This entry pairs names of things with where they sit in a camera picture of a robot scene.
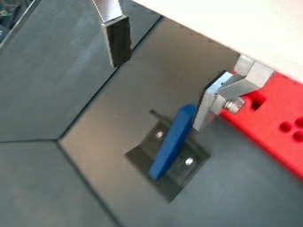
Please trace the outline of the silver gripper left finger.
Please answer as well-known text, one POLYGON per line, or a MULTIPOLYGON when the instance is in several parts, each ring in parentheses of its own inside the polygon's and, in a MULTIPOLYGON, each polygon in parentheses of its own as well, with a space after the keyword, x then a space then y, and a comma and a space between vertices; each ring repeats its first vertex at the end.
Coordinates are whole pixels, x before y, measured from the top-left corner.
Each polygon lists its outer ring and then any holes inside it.
POLYGON ((119 67, 131 59, 131 22, 119 0, 91 0, 101 17, 101 27, 110 53, 110 63, 119 67))

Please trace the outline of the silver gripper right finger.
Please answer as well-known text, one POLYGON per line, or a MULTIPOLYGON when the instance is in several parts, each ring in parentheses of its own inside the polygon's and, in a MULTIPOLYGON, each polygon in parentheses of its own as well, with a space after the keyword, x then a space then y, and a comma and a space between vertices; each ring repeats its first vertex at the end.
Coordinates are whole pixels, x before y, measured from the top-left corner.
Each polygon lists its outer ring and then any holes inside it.
POLYGON ((235 74, 223 71, 205 87, 194 128, 203 131, 223 110, 237 114, 246 103, 242 96, 263 88, 274 73, 270 67, 242 55, 235 63, 235 74))

